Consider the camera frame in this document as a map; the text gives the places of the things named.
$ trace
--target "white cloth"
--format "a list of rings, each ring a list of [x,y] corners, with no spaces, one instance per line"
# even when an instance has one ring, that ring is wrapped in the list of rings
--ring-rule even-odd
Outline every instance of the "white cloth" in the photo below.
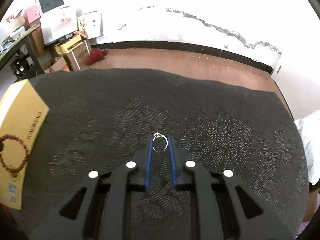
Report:
[[[295,122],[303,142],[307,158],[309,182],[316,184],[320,179],[320,110]]]

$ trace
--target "white circle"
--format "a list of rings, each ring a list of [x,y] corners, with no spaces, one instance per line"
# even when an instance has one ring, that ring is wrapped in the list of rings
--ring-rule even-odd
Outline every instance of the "white circle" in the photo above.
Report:
[[[189,168],[192,168],[196,166],[196,163],[194,161],[186,161],[186,166]]]
[[[233,176],[233,172],[231,170],[224,170],[223,171],[223,175],[226,177],[232,177]]]
[[[126,166],[128,168],[134,168],[137,164],[135,162],[127,162]]]
[[[98,177],[99,173],[97,171],[90,171],[89,172],[89,178],[94,179]]]

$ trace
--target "desk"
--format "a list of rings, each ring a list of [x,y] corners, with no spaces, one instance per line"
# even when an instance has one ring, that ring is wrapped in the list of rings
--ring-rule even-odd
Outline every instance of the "desk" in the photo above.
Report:
[[[31,27],[30,29],[26,30],[26,32],[23,33],[23,35],[20,38],[18,38],[9,49],[7,49],[7,51],[5,51],[2,55],[0,55],[0,70],[2,70],[2,68],[4,67],[5,64],[7,64],[9,59],[15,53],[17,53],[17,50],[20,49],[23,44],[25,44],[27,46],[27,50],[30,54],[32,61],[33,61],[34,68],[36,69],[37,74],[44,73],[44,71],[42,70],[42,68],[39,64],[39,61],[35,55],[35,52],[33,50],[33,47],[31,45],[31,40],[30,40],[30,34],[33,31],[35,31],[37,28],[39,28],[40,26],[41,25],[38,24],[38,25],[35,25],[35,26]]]

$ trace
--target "yellow box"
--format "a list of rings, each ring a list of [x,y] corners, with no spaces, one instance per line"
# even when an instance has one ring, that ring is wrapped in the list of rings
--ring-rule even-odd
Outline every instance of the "yellow box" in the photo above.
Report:
[[[29,80],[12,84],[0,101],[0,137],[11,137],[3,141],[0,153],[0,202],[3,205],[21,209],[27,163],[17,173],[7,171],[4,165],[12,169],[23,163],[26,156],[24,146],[30,153],[48,112],[48,106]]]
[[[77,48],[81,44],[82,44],[81,35],[78,34],[77,36],[73,37],[70,41],[67,41],[66,43],[61,45],[58,44],[54,46],[54,49],[56,50],[58,55],[61,55],[61,54],[69,53],[70,51]]]

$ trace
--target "wooden floor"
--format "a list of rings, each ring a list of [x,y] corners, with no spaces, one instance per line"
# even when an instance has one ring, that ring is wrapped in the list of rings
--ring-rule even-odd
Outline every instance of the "wooden floor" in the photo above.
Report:
[[[271,91],[287,108],[280,90],[267,72],[220,57],[166,49],[112,49],[103,61],[90,67],[158,69],[194,79]]]

